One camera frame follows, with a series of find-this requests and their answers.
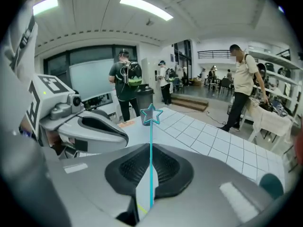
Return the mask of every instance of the stairs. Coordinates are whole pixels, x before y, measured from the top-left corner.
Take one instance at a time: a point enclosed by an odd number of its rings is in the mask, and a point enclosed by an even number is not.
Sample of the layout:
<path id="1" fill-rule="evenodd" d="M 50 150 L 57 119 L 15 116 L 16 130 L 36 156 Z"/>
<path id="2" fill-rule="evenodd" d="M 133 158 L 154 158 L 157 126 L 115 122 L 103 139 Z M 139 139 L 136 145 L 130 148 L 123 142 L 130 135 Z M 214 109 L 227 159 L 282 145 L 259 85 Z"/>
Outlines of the stairs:
<path id="1" fill-rule="evenodd" d="M 199 97 L 184 95 L 184 94 L 171 94 L 171 103 L 174 105 L 182 106 L 204 112 L 208 107 L 208 101 Z"/>

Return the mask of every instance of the black hair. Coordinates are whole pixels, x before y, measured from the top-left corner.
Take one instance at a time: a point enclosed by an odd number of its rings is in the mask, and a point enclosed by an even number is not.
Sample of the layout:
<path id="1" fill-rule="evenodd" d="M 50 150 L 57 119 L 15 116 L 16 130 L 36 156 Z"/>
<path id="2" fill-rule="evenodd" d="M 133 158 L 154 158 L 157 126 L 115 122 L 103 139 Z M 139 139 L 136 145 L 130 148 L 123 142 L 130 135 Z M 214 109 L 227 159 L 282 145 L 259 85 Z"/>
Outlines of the black hair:
<path id="1" fill-rule="evenodd" d="M 239 51 L 241 48 L 237 44 L 233 44 L 229 47 L 229 51 L 232 52 L 234 50 Z"/>
<path id="2" fill-rule="evenodd" d="M 125 58 L 129 58 L 129 52 L 126 51 L 125 49 L 120 50 L 119 56 L 122 56 L 122 57 L 125 57 Z"/>

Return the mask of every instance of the white t-shirt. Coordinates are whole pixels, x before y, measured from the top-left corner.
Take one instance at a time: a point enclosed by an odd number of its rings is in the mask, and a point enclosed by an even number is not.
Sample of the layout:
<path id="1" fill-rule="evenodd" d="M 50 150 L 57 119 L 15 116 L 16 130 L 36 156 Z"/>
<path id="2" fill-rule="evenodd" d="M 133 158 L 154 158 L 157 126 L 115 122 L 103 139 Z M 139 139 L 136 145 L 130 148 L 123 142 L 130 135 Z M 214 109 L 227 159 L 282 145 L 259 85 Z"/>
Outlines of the white t-shirt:
<path id="1" fill-rule="evenodd" d="M 235 92 L 244 93 L 246 95 L 251 95 L 254 82 L 253 74 L 258 72 L 258 67 L 255 59 L 251 55 L 244 54 L 241 63 L 236 62 L 236 73 L 234 74 L 234 87 Z"/>
<path id="2" fill-rule="evenodd" d="M 160 68 L 160 76 L 162 77 L 162 78 L 160 79 L 160 87 L 163 87 L 163 86 L 169 84 L 169 82 L 166 81 L 165 78 L 164 78 L 164 77 L 165 77 L 165 74 L 166 74 L 166 70 L 167 70 L 166 67 L 161 67 L 161 68 Z"/>

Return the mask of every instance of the red object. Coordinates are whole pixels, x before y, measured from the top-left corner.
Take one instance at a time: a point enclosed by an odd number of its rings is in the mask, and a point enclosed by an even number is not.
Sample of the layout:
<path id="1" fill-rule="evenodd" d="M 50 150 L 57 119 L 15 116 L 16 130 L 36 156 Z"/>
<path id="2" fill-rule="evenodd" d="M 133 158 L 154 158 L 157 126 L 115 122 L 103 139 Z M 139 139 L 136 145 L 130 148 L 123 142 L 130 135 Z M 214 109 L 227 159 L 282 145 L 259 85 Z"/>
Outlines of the red object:
<path id="1" fill-rule="evenodd" d="M 294 149 L 297 155 L 298 164 L 303 165 L 303 119 L 301 120 L 301 131 L 297 135 L 294 143 Z"/>

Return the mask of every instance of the black pants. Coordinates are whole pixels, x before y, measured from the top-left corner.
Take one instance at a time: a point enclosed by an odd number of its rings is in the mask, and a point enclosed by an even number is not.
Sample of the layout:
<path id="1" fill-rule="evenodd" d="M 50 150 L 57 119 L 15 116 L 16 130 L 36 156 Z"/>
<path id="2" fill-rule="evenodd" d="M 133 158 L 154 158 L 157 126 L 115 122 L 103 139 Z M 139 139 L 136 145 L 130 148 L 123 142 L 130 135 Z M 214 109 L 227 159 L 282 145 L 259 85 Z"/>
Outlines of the black pants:
<path id="1" fill-rule="evenodd" d="M 163 99 L 164 99 L 164 103 L 166 105 L 171 104 L 171 97 L 170 97 L 170 93 L 169 93 L 169 88 L 170 88 L 170 83 L 161 87 L 162 96 L 163 96 Z"/>
<path id="2" fill-rule="evenodd" d="M 133 106 L 134 111 L 136 112 L 137 117 L 140 116 L 140 111 L 137 103 L 137 98 L 133 98 L 128 101 L 119 101 L 120 107 L 121 107 L 121 112 L 124 121 L 128 121 L 130 119 L 129 115 L 129 103 Z"/>
<path id="3" fill-rule="evenodd" d="M 232 104 L 231 112 L 229 113 L 227 124 L 224 129 L 229 131 L 232 126 L 239 128 L 242 109 L 244 108 L 249 96 L 244 93 L 235 93 L 235 101 Z"/>

